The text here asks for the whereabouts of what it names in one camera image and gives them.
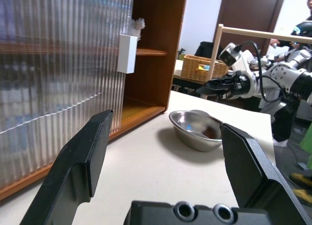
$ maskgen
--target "wicker basket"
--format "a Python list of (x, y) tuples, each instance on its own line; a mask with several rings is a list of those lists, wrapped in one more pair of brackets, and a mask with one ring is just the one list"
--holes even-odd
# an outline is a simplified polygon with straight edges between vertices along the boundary
[(210, 65), (211, 59), (202, 58), (192, 55), (186, 55), (184, 57), (184, 63), (181, 71), (181, 77), (197, 81), (208, 81), (210, 79), (222, 78), (228, 73), (228, 67), (221, 61), (215, 61), (214, 69), (212, 70), (200, 70), (200, 65)]

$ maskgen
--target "screw hole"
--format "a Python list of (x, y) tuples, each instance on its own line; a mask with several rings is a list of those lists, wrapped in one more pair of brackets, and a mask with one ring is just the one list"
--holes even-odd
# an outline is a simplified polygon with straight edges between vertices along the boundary
[(230, 212), (226, 208), (219, 208), (218, 214), (224, 220), (229, 220), (231, 217)]
[(179, 213), (184, 217), (189, 217), (191, 215), (191, 208), (188, 205), (181, 205), (179, 207)]
[(174, 213), (178, 219), (191, 222), (195, 219), (195, 209), (188, 202), (179, 202), (174, 207)]

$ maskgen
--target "white wall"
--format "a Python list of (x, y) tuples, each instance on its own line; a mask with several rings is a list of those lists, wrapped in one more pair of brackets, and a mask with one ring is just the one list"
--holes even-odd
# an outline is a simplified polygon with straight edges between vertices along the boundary
[(200, 42), (212, 42), (222, 0), (187, 0), (179, 49), (195, 54)]
[[(279, 13), (274, 32), (277, 34), (290, 34), (293, 28), (310, 16), (306, 5), (307, 0), (284, 0)], [(288, 51), (288, 47), (269, 46), (268, 54), (278, 55)]]

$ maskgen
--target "black cable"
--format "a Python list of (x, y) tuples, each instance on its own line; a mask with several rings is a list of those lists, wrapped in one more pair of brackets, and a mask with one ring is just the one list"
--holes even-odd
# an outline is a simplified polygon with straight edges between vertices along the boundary
[(283, 96), (279, 97), (278, 99), (281, 99), (281, 98), (283, 98), (283, 97), (286, 99), (287, 94), (286, 94), (285, 90), (282, 88), (282, 86), (281, 86), (279, 83), (277, 83), (274, 79), (272, 79), (272, 78), (269, 77), (269, 76), (263, 75), (262, 77), (263, 77), (263, 78), (270, 79), (271, 81), (273, 81), (274, 83), (276, 83), (276, 85), (279, 87), (279, 89), (281, 90)]
[(262, 67), (261, 67), (261, 58), (260, 58), (260, 53), (259, 53), (259, 49), (258, 49), (258, 46), (255, 42), (253, 41), (245, 41), (243, 42), (239, 47), (241, 48), (243, 45), (245, 44), (251, 44), (253, 45), (254, 49), (255, 49), (255, 52), (256, 52), (256, 55), (257, 55), (257, 59), (258, 59), (258, 67), (259, 67), (259, 81), (260, 81), (260, 92), (261, 92), (261, 96), (263, 98), (263, 100), (267, 103), (273, 103), (273, 102), (276, 102), (276, 101), (279, 101), (282, 97), (279, 97), (275, 100), (272, 100), (272, 101), (269, 101), (267, 100), (267, 98), (265, 97), (264, 95), (264, 91), (263, 91), (263, 81), (262, 81), (262, 78), (265, 77), (265, 78), (269, 78), (270, 80), (272, 80), (274, 83), (277, 84), (277, 86), (281, 89), (282, 93), (283, 93), (283, 96), (286, 98), (286, 93), (285, 91), (282, 89), (282, 87), (279, 85), (278, 82), (276, 82), (275, 80), (273, 80), (272, 78), (268, 77), (268, 76), (263, 76), (262, 75)]
[(296, 154), (296, 153), (294, 152), (294, 150), (288, 145), (288, 143), (287, 143), (287, 147), (292, 151), (292, 153), (294, 154), (294, 158), (296, 159), (296, 163), (298, 163), (299, 160), (298, 160), (297, 154)]

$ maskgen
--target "white box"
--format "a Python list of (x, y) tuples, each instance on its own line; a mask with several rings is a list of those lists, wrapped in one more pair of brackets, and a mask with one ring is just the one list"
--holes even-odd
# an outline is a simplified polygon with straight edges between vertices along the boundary
[(117, 71), (131, 74), (135, 71), (137, 37), (120, 35)]

